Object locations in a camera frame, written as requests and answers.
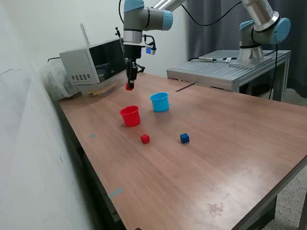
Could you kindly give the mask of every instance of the blue cup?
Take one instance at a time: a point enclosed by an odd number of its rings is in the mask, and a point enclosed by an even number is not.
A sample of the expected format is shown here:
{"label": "blue cup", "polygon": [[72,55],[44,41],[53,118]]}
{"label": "blue cup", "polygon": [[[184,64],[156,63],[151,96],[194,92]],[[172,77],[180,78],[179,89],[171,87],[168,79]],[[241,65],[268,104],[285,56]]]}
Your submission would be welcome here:
{"label": "blue cup", "polygon": [[150,100],[153,103],[153,110],[155,112],[165,112],[169,109],[168,93],[159,92],[151,95]]}

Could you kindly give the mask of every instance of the red cup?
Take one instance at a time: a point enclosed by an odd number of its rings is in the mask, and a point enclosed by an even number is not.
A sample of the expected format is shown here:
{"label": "red cup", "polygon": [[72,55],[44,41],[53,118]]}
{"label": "red cup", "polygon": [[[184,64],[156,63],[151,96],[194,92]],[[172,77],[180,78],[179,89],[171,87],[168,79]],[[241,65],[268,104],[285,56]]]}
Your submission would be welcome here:
{"label": "red cup", "polygon": [[136,105],[128,106],[120,111],[126,127],[134,127],[141,123],[139,108]]}

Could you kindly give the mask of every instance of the table leg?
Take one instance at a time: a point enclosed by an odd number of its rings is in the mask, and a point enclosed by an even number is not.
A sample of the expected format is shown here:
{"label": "table leg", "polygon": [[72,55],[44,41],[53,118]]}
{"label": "table leg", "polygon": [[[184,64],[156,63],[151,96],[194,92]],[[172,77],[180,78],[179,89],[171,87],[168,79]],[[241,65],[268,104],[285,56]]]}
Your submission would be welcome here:
{"label": "table leg", "polygon": [[298,230],[307,230],[307,194],[304,201],[301,220],[299,222]]}
{"label": "table leg", "polygon": [[285,98],[288,82],[289,61],[281,64],[276,69],[273,100],[282,102]]}
{"label": "table leg", "polygon": [[269,203],[269,205],[260,214],[260,218],[249,228],[247,228],[247,230],[263,229],[271,220],[273,220],[275,218],[276,203],[277,197],[275,197],[275,199]]}

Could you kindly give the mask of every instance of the white wall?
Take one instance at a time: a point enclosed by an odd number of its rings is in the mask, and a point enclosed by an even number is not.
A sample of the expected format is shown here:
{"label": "white wall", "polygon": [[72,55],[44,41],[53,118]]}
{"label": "white wall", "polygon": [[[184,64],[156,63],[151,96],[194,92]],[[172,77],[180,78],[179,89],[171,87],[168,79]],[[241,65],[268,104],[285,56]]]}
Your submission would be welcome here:
{"label": "white wall", "polygon": [[[115,39],[122,32],[118,0],[2,0],[20,32],[38,69],[60,52],[86,45],[80,23],[91,44]],[[145,0],[151,7],[156,0]],[[146,72],[166,76],[166,69],[187,60],[187,17],[180,7],[174,11],[170,31],[147,32],[155,37],[155,56],[144,54],[139,64]]]}
{"label": "white wall", "polygon": [[0,229],[93,230],[57,113],[1,0],[0,31]]}

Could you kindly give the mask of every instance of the blue tape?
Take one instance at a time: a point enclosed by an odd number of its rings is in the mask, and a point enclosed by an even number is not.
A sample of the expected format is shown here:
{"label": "blue tape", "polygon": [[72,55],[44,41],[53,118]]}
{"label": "blue tape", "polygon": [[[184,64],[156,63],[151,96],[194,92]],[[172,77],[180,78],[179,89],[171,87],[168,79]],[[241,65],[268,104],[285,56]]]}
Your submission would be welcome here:
{"label": "blue tape", "polygon": [[108,194],[109,198],[112,199],[113,197],[121,194],[124,191],[122,187],[119,187],[117,190],[113,191],[112,193]]}

